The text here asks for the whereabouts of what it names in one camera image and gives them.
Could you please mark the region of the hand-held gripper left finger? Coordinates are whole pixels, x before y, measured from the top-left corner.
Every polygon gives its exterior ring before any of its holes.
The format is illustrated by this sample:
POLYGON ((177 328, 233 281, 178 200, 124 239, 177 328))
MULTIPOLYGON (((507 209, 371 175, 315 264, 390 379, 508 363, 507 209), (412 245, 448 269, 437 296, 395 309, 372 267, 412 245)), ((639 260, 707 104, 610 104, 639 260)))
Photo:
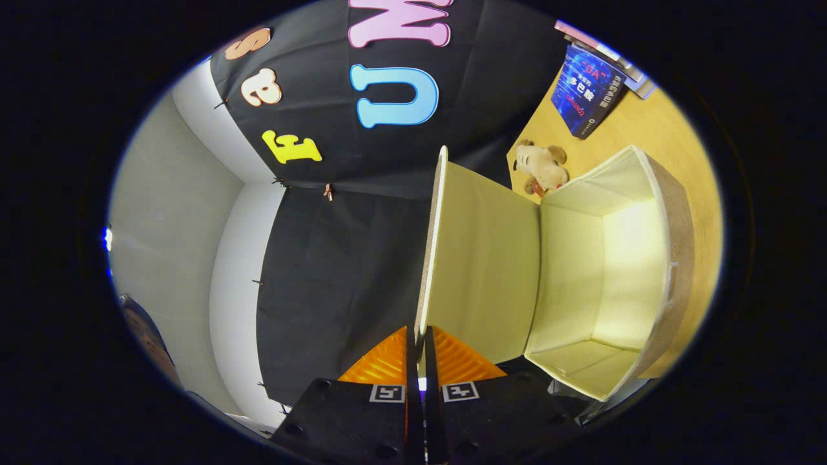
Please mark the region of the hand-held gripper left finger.
POLYGON ((339 378, 313 380, 272 443, 306 464, 422 464, 415 350, 404 326, 339 378))

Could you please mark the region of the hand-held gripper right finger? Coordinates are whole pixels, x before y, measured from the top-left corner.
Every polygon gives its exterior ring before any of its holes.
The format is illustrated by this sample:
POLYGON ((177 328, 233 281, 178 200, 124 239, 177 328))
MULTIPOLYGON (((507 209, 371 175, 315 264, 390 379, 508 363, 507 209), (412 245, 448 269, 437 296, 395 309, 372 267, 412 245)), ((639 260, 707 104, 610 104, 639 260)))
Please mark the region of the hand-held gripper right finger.
POLYGON ((579 424, 533 373, 508 374, 436 326, 423 338, 431 464, 547 464, 579 424))

